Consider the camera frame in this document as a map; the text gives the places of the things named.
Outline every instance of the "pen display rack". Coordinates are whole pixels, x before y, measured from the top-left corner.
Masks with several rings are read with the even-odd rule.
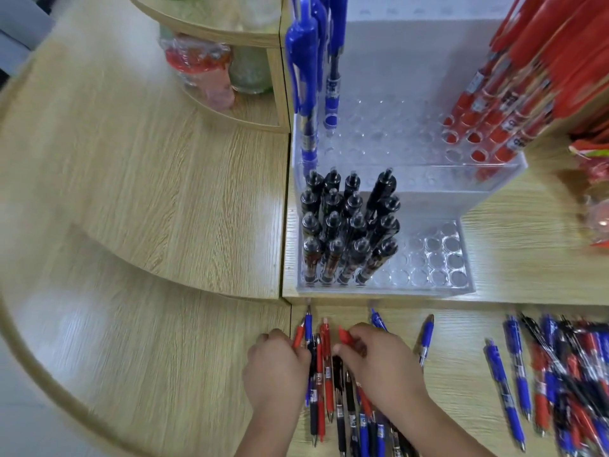
[[[342,190],[355,170],[365,206],[379,173],[391,167],[401,201],[399,249],[364,286],[354,279],[306,283],[301,231],[299,292],[449,296],[475,290],[460,218],[520,174],[526,161],[520,155],[492,163],[465,138],[452,144],[443,123],[484,62],[512,1],[349,0],[339,123],[331,133],[324,129],[321,93],[317,171],[325,176],[336,168]],[[292,167],[300,199],[306,184],[297,132]]]

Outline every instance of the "right hand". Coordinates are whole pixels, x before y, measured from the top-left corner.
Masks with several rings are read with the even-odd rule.
[[[384,415],[396,420],[404,410],[429,399],[418,358],[400,337],[366,323],[354,325],[349,332],[365,356],[343,344],[334,345],[333,352]]]

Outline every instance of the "left hand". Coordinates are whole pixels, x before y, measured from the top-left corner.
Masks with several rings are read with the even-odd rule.
[[[292,348],[292,341],[279,329],[260,334],[247,352],[243,370],[247,398],[254,413],[271,413],[298,419],[309,376],[311,353]]]

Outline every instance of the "acrylic pen holder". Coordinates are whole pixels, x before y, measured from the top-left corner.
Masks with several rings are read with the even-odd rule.
[[[443,121],[484,62],[488,43],[512,0],[349,0],[339,123],[324,128],[319,106],[317,171],[355,170],[369,196],[379,173],[393,168],[399,250],[364,286],[303,278],[299,233],[298,291],[451,296],[475,291],[461,216],[525,168],[506,164],[463,139],[445,141]],[[292,138],[296,199],[305,190],[300,135]]]

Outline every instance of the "hand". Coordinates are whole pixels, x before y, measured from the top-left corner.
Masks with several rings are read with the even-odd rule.
[[[429,399],[422,369],[417,357],[397,335],[359,323],[349,329],[356,340],[356,348],[334,345],[355,380],[362,386],[374,405],[390,420]]]
[[[309,350],[293,349],[290,338],[273,329],[258,336],[247,359],[243,383],[254,413],[264,411],[283,420],[293,415],[296,421],[307,393]]]

